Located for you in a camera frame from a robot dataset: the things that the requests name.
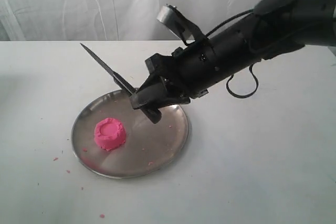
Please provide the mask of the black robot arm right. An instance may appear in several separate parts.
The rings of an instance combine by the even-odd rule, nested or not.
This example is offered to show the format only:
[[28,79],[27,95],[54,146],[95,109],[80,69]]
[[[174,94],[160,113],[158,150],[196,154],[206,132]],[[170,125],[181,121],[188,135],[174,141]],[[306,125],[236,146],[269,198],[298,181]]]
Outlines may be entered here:
[[163,6],[158,21],[182,41],[170,56],[146,60],[149,77],[131,95],[134,109],[188,104],[208,88],[261,61],[306,45],[335,45],[335,0],[261,0],[226,21],[227,28],[204,34],[174,6]]

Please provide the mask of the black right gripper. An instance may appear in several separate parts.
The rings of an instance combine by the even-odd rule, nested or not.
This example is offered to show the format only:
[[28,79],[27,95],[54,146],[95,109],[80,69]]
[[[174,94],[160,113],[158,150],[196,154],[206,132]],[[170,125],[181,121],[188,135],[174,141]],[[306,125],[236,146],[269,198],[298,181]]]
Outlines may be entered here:
[[212,39],[178,47],[170,56],[154,54],[145,61],[149,77],[139,87],[128,84],[134,109],[156,110],[189,104],[215,84],[218,53]]

